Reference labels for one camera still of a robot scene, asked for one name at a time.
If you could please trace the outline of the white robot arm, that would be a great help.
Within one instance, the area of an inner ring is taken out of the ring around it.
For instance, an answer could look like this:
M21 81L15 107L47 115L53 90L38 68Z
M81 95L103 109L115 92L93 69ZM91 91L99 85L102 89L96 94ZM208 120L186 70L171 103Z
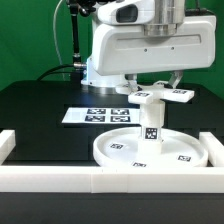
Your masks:
M214 62L216 16L185 0L93 0L82 9L93 28L87 85L135 90L139 74L169 71L176 87L185 70Z

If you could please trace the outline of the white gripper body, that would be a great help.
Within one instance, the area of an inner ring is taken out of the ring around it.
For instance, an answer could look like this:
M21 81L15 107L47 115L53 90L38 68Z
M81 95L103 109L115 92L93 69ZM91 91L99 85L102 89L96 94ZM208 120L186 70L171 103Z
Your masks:
M175 35L162 37L146 36L142 25L101 24L93 38L93 68L121 75L210 67L215 29L215 16L186 17Z

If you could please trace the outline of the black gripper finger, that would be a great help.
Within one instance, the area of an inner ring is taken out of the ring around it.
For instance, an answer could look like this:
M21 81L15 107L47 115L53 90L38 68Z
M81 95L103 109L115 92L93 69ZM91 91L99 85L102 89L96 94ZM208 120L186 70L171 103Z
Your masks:
M181 70L174 71L170 77L170 80L168 81L168 85L171 88L175 89L180 83L182 77L183 77L183 72Z
M137 92L139 90L136 74L126 74L125 79L131 92Z

